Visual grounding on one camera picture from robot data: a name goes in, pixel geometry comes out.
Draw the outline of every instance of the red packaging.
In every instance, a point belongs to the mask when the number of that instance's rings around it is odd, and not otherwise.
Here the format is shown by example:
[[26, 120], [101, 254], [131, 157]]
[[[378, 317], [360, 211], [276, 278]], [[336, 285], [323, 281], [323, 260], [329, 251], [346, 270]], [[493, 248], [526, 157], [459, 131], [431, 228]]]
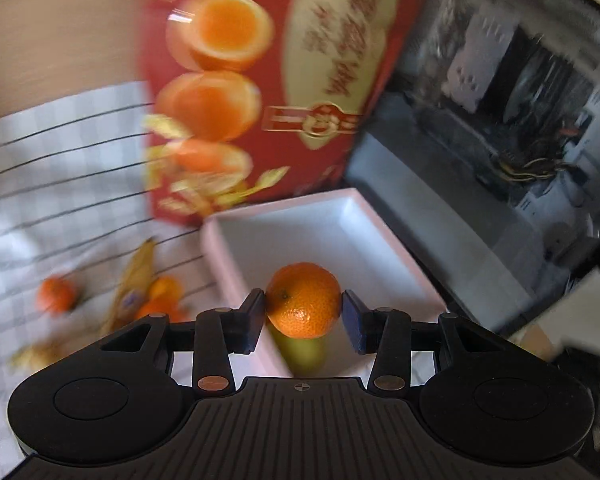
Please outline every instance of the red packaging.
[[141, 63], [154, 216], [328, 187], [421, 0], [150, 0]]

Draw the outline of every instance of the open box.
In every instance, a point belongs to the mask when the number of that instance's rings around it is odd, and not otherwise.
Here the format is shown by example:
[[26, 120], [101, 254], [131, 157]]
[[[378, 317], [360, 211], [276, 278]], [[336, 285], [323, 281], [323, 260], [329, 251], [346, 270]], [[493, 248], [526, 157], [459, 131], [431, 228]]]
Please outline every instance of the open box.
[[[396, 308], [414, 321], [435, 322], [445, 304], [381, 218], [355, 189], [336, 190], [221, 212], [202, 227], [202, 249], [228, 306], [265, 289], [283, 266], [313, 262], [329, 270], [369, 308]], [[318, 376], [359, 376], [373, 356], [358, 355], [342, 320], [325, 338]], [[265, 328], [250, 356], [231, 356], [236, 384], [247, 376], [291, 373]]]

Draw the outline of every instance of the checkered tablecloth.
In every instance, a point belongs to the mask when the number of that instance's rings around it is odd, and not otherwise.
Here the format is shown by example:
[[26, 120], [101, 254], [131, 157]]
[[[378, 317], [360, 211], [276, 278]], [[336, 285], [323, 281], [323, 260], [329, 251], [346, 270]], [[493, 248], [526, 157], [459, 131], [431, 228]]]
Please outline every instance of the checkered tablecloth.
[[[85, 92], [0, 119], [0, 478], [22, 459], [6, 420], [26, 377], [11, 355], [46, 335], [93, 325], [112, 301], [131, 254], [158, 241], [156, 267], [186, 288], [191, 315], [218, 306], [198, 232], [150, 217], [142, 178], [142, 83]], [[40, 281], [71, 273], [85, 301], [71, 315], [36, 310]], [[190, 383], [190, 359], [173, 377]]]

